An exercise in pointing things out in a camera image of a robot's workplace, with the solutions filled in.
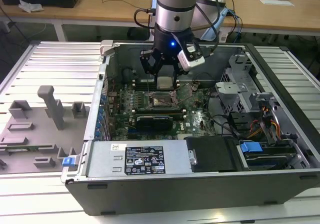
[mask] black plastic cover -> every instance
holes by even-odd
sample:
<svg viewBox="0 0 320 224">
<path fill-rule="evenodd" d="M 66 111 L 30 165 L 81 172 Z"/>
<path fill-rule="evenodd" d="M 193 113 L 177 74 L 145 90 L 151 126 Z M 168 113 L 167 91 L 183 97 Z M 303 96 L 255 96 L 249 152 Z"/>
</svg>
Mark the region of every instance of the black plastic cover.
<svg viewBox="0 0 320 224">
<path fill-rule="evenodd" d="M 195 152 L 197 164 L 192 166 L 194 173 L 239 172 L 243 171 L 239 152 L 239 143 L 231 136 L 188 137 L 188 150 Z"/>
</svg>

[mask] warning label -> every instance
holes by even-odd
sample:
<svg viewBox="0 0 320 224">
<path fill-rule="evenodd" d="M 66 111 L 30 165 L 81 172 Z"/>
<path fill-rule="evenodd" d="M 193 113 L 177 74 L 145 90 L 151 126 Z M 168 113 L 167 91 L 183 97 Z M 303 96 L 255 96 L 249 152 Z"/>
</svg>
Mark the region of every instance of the warning label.
<svg viewBox="0 0 320 224">
<path fill-rule="evenodd" d="M 138 146 L 125 148 L 127 175 L 165 174 L 165 155 L 162 146 Z"/>
</svg>

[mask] aluminum profile table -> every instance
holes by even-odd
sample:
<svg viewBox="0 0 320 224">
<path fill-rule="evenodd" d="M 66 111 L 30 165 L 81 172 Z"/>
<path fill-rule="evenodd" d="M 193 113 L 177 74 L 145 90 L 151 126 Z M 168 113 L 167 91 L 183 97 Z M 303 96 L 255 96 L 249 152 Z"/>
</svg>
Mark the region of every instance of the aluminum profile table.
<svg viewBox="0 0 320 224">
<path fill-rule="evenodd" d="M 73 101 L 90 105 L 102 63 L 98 42 L 41 42 L 31 45 L 0 85 L 0 131 L 14 99 L 43 107 L 40 85 L 53 85 L 64 106 Z M 320 130 L 319 82 L 289 52 L 278 47 L 257 47 L 260 54 Z M 267 85 L 258 75 L 260 83 Z M 212 224 L 320 223 L 320 188 L 304 191 L 282 205 L 247 206 L 115 216 L 88 216 L 60 180 L 60 172 L 0 175 L 0 223 L 90 224 Z"/>
<path fill-rule="evenodd" d="M 256 47 L 260 55 L 290 93 L 314 127 L 320 131 L 320 83 L 288 50 L 280 47 Z M 270 92 L 260 75 L 257 79 Z"/>
</svg>

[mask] blue latch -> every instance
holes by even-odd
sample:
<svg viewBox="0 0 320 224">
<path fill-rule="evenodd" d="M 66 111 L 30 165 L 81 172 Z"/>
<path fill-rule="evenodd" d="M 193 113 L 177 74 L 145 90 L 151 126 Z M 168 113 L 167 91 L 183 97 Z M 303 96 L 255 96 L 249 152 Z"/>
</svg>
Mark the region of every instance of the blue latch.
<svg viewBox="0 0 320 224">
<path fill-rule="evenodd" d="M 261 153 L 263 152 L 259 142 L 248 141 L 240 144 L 240 148 L 243 153 Z"/>
<path fill-rule="evenodd" d="M 62 161 L 63 167 L 75 167 L 76 166 L 76 158 L 75 157 L 65 157 Z"/>
</svg>

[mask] paper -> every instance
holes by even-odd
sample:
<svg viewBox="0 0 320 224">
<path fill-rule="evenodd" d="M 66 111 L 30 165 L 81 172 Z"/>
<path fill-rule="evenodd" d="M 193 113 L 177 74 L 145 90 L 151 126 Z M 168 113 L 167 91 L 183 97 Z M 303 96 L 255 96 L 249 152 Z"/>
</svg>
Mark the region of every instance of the paper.
<svg viewBox="0 0 320 224">
<path fill-rule="evenodd" d="M 27 13 L 40 12 L 44 10 L 41 4 L 31 4 L 23 0 L 20 0 L 20 4 L 18 6 Z"/>
<path fill-rule="evenodd" d="M 287 0 L 259 0 L 259 1 L 266 5 L 280 5 L 280 6 L 292 6 L 292 7 L 295 6 L 290 1 L 287 1 Z"/>
</svg>

